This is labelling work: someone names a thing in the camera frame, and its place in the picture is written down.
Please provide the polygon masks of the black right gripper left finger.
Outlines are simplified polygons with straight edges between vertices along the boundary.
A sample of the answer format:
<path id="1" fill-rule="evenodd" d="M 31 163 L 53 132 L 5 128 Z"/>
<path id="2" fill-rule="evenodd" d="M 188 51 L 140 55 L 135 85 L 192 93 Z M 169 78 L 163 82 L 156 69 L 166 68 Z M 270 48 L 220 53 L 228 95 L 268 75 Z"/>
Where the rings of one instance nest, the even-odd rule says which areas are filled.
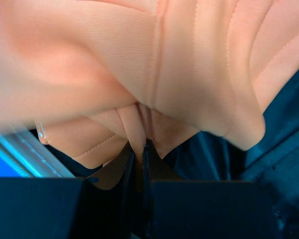
<path id="1" fill-rule="evenodd" d="M 118 188 L 94 179 L 22 178 L 0 159 L 0 239 L 128 239 Z"/>

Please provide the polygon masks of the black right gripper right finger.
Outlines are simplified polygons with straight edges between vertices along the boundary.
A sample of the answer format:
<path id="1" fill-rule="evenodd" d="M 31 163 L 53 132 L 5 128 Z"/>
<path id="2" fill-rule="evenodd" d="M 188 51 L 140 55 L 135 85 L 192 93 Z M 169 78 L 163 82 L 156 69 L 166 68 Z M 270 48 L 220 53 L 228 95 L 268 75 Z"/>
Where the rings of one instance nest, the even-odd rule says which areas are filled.
<path id="1" fill-rule="evenodd" d="M 143 210 L 149 239 L 278 239 L 268 197 L 251 182 L 185 180 L 147 140 Z"/>

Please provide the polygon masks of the pink suitcase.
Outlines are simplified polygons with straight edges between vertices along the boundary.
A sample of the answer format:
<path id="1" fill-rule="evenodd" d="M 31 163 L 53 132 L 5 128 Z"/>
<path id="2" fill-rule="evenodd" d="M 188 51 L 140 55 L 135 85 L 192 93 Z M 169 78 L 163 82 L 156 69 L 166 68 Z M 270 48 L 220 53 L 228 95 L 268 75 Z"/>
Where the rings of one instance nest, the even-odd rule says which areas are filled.
<path id="1" fill-rule="evenodd" d="M 0 0 L 0 132 L 87 168 L 199 131 L 242 150 L 299 69 L 299 0 Z"/>

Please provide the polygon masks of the blue zip jacket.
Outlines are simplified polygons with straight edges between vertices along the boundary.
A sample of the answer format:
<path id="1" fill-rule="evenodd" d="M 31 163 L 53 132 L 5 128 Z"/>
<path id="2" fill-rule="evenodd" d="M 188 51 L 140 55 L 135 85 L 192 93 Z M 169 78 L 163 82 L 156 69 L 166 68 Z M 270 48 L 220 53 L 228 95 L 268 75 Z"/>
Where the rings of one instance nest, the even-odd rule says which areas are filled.
<path id="1" fill-rule="evenodd" d="M 75 177 L 29 131 L 0 134 L 0 159 L 22 177 Z"/>

